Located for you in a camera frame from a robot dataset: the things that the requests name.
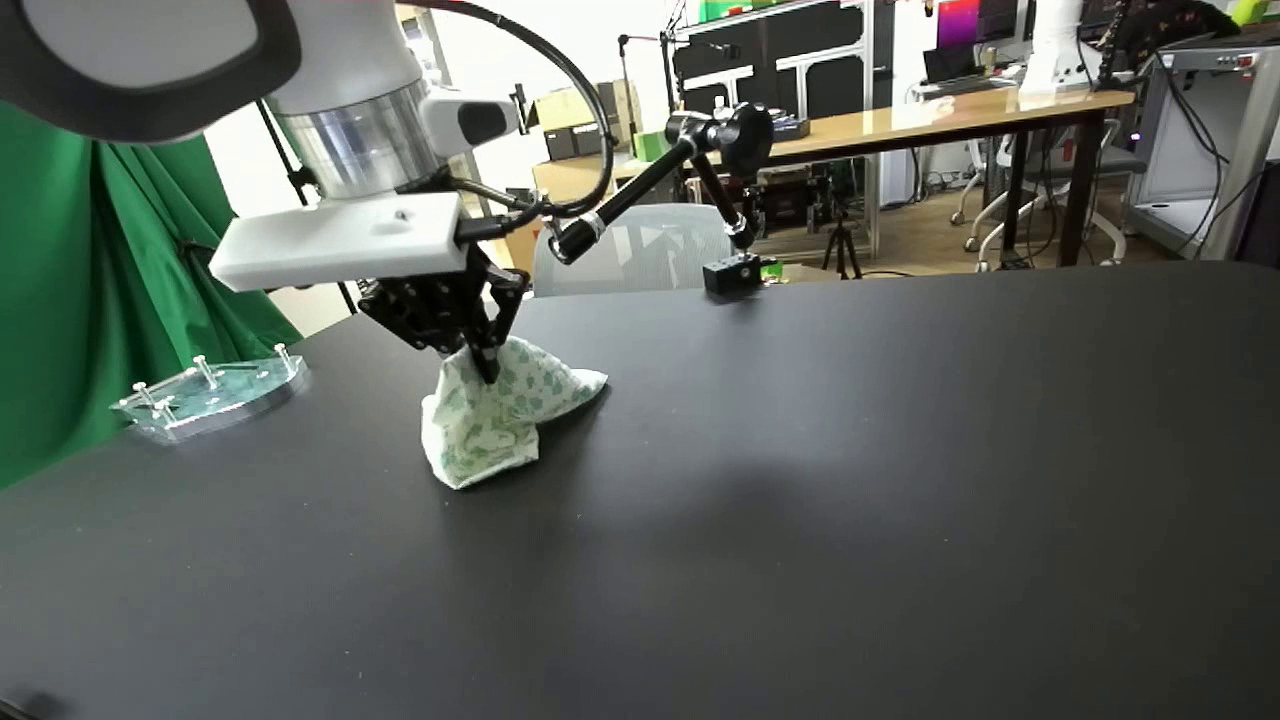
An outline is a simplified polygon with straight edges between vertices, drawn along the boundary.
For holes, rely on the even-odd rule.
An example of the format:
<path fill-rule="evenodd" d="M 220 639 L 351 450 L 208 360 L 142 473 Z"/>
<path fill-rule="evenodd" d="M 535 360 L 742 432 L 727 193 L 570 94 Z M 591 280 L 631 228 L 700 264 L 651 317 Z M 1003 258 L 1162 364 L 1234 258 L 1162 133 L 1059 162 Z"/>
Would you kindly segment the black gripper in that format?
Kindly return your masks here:
<path fill-rule="evenodd" d="M 457 353 L 486 382 L 501 375 L 527 275 L 470 253 L 457 270 L 384 275 L 360 288 L 360 312 L 411 348 Z"/>

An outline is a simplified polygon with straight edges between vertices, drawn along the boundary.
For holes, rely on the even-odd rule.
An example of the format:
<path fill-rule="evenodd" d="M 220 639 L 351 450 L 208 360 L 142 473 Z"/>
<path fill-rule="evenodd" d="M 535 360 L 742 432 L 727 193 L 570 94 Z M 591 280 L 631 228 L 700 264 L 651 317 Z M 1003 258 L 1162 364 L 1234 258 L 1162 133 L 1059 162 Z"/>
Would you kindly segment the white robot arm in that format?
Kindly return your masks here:
<path fill-rule="evenodd" d="M 509 136 L 518 109 L 434 88 L 395 0 L 0 0 L 0 99 L 113 144 L 272 109 L 319 198 L 236 221 L 211 275 L 233 293 L 360 280 L 399 339 L 501 371 L 523 280 L 486 255 L 509 224 L 466 212 L 453 161 Z"/>

